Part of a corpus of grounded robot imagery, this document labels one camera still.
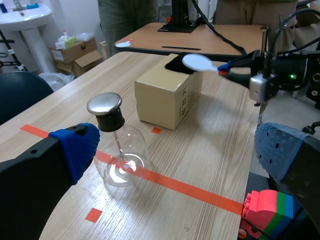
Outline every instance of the white plastic spoon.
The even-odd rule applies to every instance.
[[[212,62],[206,56],[196,53],[190,53],[185,55],[182,59],[182,63],[189,69],[198,72],[218,72],[218,69],[212,65]]]

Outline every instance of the person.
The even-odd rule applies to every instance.
[[[213,23],[268,26],[270,47],[280,24],[296,11],[297,2],[298,0],[217,0]],[[286,24],[276,41],[273,54],[287,51],[292,46],[295,24],[295,17]]]
[[[98,0],[98,8],[110,57],[115,42],[158,20],[157,0]]]

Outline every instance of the wooden table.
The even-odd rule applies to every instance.
[[[154,172],[243,203],[259,108],[246,88],[208,72],[202,96],[176,130],[152,133],[136,110],[134,81],[163,56],[121,52],[0,126],[0,162],[41,140],[20,130],[45,131],[97,124],[86,104],[103,92],[119,93],[126,122],[143,134]],[[96,223],[85,220],[92,208]],[[240,215],[142,179],[133,188],[109,187],[92,164],[56,206],[42,240],[235,240]]]
[[[150,23],[129,34],[115,44],[133,40],[128,47],[116,47],[119,51],[147,54],[169,55],[170,53],[205,54],[214,61],[227,62],[239,57],[240,53],[217,37],[206,25],[198,26],[192,33],[159,32],[164,23]],[[243,47],[249,54],[255,50],[266,49],[267,31],[261,25],[214,25],[218,33]]]

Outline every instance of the toy building block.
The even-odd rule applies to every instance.
[[[290,195],[285,195],[285,208],[284,208],[284,216],[276,226],[276,228],[270,234],[270,237],[273,239],[277,238],[280,233],[286,228],[286,226],[292,221],[294,218],[294,198]]]
[[[272,220],[266,226],[263,232],[267,235],[271,235],[274,229],[278,226],[281,222],[283,217],[285,216],[285,207],[286,207],[286,195],[282,192],[277,193],[277,201],[276,201],[276,213],[274,214]],[[260,240],[266,240],[267,237],[263,234],[259,237]]]
[[[264,231],[277,213],[277,198],[278,192],[274,190],[248,193],[244,201],[242,218],[245,218],[259,230]],[[259,231],[253,232],[252,226],[245,221],[242,221],[241,228],[256,239],[261,236]]]

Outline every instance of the black bottle neck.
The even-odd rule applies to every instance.
[[[106,115],[96,115],[98,127],[103,132],[114,132],[125,124],[120,108]]]

